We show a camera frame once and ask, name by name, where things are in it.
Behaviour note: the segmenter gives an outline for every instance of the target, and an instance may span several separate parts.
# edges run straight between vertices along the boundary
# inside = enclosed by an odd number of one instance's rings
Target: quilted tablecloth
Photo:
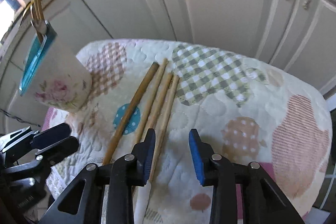
[[[44,129],[67,122],[77,153],[52,168],[57,198],[88,163],[102,163],[107,144],[153,61],[181,79],[152,183],[144,224],[208,223],[212,187],[198,182],[188,145],[196,128],[215,153],[247,165],[258,161],[301,216],[324,179],[332,139],[330,113],[312,86],[253,58],[182,42],[118,39],[92,42],[77,54],[93,77],[87,104],[75,113],[49,109]],[[113,155],[132,150],[149,90]],[[241,203],[238,202],[241,218]]]

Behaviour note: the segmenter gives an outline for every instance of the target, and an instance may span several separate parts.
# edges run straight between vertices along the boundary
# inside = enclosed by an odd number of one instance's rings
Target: blue circle
[[[115,114],[115,118],[113,120],[113,126],[115,129],[118,127],[119,123],[121,122],[121,119],[123,118],[128,105],[129,104],[125,104],[118,108],[117,113]],[[135,110],[131,118],[129,119],[129,122],[124,129],[123,135],[127,135],[127,134],[134,132],[139,125],[140,118],[141,118],[140,109],[138,107],[135,107]]]

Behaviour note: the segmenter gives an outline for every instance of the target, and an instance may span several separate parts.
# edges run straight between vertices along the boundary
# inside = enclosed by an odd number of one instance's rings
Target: silver screw
[[[132,154],[127,154],[124,158],[126,161],[131,161],[131,160],[134,160],[134,155]]]
[[[213,154],[213,155],[211,156],[211,158],[212,158],[213,160],[221,160],[222,156],[221,156],[220,154]]]
[[[260,168],[260,164],[257,163],[256,161],[251,162],[250,166],[251,166],[252,169],[259,169]]]
[[[96,169],[96,165],[95,164],[88,164],[86,166],[86,170],[88,171],[92,171],[92,170],[95,170]]]
[[[34,178],[29,178],[29,185],[33,186],[35,184],[35,179]]]

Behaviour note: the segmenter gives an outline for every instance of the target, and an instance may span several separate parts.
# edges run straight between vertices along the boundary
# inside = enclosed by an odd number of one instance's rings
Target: quilted fabric
[[[112,48],[115,54],[109,54]],[[107,88],[99,84],[104,80],[94,78],[94,86],[102,88],[94,90],[79,112],[51,111],[46,118],[49,127],[69,123],[80,142],[77,153],[52,168],[47,185],[54,198],[85,165],[102,163],[122,107],[131,101],[152,62],[166,57],[166,71],[173,70],[181,80],[144,224],[209,222],[212,187],[202,187],[194,173],[188,145],[192,128],[215,153],[240,164],[260,162],[300,215],[310,210],[324,179],[332,139],[330,113],[315,88],[253,58],[181,42],[98,41],[84,47],[77,58],[86,65],[92,64],[92,56],[99,59],[95,63],[101,64],[104,75],[111,77],[113,71],[118,77]],[[146,92],[139,113],[133,114],[113,160],[132,150],[148,96]],[[241,217],[239,200],[238,209]]]

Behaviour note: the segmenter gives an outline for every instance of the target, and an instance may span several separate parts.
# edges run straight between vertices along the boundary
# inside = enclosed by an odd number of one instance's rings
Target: bright light
[[[14,19],[14,10],[4,0],[0,4],[0,40]]]

